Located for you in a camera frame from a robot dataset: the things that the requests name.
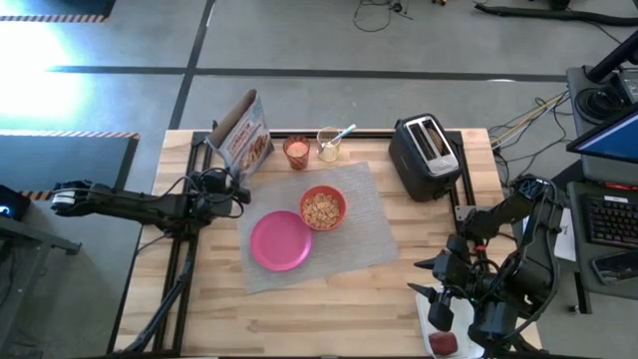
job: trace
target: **orange warning stripe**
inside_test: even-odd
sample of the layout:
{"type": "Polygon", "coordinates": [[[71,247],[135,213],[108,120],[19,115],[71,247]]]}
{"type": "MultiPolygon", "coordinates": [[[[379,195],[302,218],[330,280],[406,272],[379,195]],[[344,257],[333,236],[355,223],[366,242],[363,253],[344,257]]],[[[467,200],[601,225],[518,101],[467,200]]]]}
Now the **orange warning stripe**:
{"type": "Polygon", "coordinates": [[[53,196],[53,192],[50,190],[21,190],[18,193],[31,200],[49,200],[53,196]]]}
{"type": "MultiPolygon", "coordinates": [[[[0,136],[33,136],[33,137],[90,137],[109,139],[139,140],[138,133],[103,133],[88,131],[32,131],[32,130],[0,130],[0,136]]],[[[49,200],[53,196],[50,190],[21,190],[18,193],[31,200],[49,200]]]]}
{"type": "Polygon", "coordinates": [[[0,130],[0,136],[34,136],[34,137],[90,137],[90,138],[118,138],[139,140],[138,133],[105,133],[88,131],[31,131],[31,130],[0,130]]]}
{"type": "Polygon", "coordinates": [[[2,21],[102,23],[109,19],[104,15],[0,15],[2,21]]]}

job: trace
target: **concrete floor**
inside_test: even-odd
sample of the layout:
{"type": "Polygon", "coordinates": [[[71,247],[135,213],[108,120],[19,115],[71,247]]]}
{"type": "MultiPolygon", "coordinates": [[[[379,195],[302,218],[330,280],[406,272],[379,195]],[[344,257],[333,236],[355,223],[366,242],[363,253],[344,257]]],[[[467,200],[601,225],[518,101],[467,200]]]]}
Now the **concrete floor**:
{"type": "MultiPolygon", "coordinates": [[[[250,88],[260,92],[273,129],[351,123],[383,128],[425,112],[448,128],[491,127],[529,110],[534,97],[564,91],[564,83],[546,82],[544,75],[594,64],[615,46],[588,24],[489,17],[463,0],[446,7],[412,0],[414,20],[393,16],[375,34],[354,28],[357,0],[217,0],[209,19],[202,14],[207,1],[118,0],[105,24],[0,23],[0,128],[138,132],[142,139],[127,189],[149,191],[171,118],[181,129],[208,128],[250,88]],[[202,15],[209,26],[203,28],[200,56],[191,58],[202,15]],[[202,74],[303,69],[538,77],[497,82],[452,75],[437,80],[195,75],[190,83],[183,80],[192,75],[188,63],[202,74]],[[64,73],[47,72],[54,66],[63,66],[55,71],[64,73]],[[179,98],[184,84],[187,98],[179,98]],[[174,116],[180,101],[183,114],[174,116]]],[[[544,6],[519,0],[490,4],[544,6]]],[[[631,1],[617,0],[574,1],[573,8],[624,16],[636,11],[631,1]]],[[[366,9],[361,25],[374,27],[385,15],[383,9],[366,9]]],[[[609,31],[621,40],[632,33],[609,31]]],[[[559,120],[573,139],[571,117],[559,120]]],[[[559,137],[553,119],[543,118],[504,156],[529,154],[559,137]]],[[[538,157],[531,172],[552,177],[576,159],[556,146],[538,157]]],[[[512,165],[512,176],[525,165],[512,165]]],[[[103,354],[140,226],[97,215],[54,217],[43,202],[27,221],[84,246],[79,257],[51,255],[20,328],[37,340],[45,358],[103,354]]],[[[622,319],[638,318],[638,304],[592,295],[594,314],[571,316],[564,308],[575,301],[573,282],[566,278],[538,324],[546,349],[634,357],[633,326],[622,319]]]]}

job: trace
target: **wooden tabletop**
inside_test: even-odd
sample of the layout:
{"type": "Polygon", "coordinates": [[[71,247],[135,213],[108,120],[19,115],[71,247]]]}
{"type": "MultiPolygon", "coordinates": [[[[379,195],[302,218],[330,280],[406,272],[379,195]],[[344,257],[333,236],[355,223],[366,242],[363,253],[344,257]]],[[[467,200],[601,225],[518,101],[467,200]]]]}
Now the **wooden tabletop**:
{"type": "MultiPolygon", "coordinates": [[[[503,196],[487,131],[461,132],[477,204],[499,203],[503,196]]],[[[154,193],[164,192],[184,175],[191,136],[192,131],[166,132],[154,193]]],[[[306,171],[367,162],[397,241],[399,258],[248,295],[242,283],[236,220],[216,219],[199,236],[182,355],[426,355],[416,293],[406,283],[438,284],[428,270],[413,263],[436,256],[445,246],[448,235],[455,231],[452,209],[447,197],[427,203],[408,197],[390,161],[388,144],[388,140],[344,140],[338,161],[324,163],[311,152],[306,171]]],[[[282,179],[290,176],[290,171],[281,141],[275,140],[275,153],[251,178],[251,184],[282,179]]],[[[460,183],[458,189],[463,200],[460,183]]],[[[156,228],[146,226],[141,244],[158,236],[156,228]]],[[[514,249],[511,240],[498,237],[490,241],[487,254],[501,263],[514,249]]],[[[116,348],[130,344],[157,310],[169,252],[170,240],[164,239],[138,255],[116,348]]],[[[176,306],[169,319],[174,319],[175,312],[176,306]]],[[[168,338],[172,337],[171,323],[168,338]]],[[[523,335],[540,347],[535,325],[523,335]]]]}

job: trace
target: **monitor screen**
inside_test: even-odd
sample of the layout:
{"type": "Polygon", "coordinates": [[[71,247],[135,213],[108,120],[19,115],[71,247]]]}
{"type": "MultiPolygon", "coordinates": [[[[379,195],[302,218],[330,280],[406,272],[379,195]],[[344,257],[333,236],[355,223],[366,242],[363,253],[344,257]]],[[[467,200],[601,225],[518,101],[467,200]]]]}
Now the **monitor screen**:
{"type": "Polygon", "coordinates": [[[571,150],[585,155],[599,156],[612,160],[638,163],[638,111],[633,111],[623,119],[593,135],[585,135],[583,141],[571,150]]]}

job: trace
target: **white cable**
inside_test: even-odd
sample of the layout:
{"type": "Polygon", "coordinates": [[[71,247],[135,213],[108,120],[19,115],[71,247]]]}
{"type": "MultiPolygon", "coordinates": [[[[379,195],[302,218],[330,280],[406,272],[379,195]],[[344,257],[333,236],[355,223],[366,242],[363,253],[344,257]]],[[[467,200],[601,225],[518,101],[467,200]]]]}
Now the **white cable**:
{"type": "Polygon", "coordinates": [[[492,146],[492,150],[495,150],[503,145],[505,145],[507,142],[509,142],[511,139],[513,139],[516,135],[518,135],[519,133],[521,133],[522,131],[525,131],[525,129],[527,129],[528,127],[530,127],[534,122],[536,122],[537,120],[540,120],[541,117],[545,116],[548,112],[551,112],[555,107],[556,104],[553,104],[552,106],[548,107],[547,109],[545,109],[545,111],[542,112],[542,114],[540,114],[536,119],[530,121],[527,126],[522,127],[518,130],[516,130],[513,134],[509,135],[507,138],[505,138],[504,140],[501,140],[498,144],[492,146]]]}

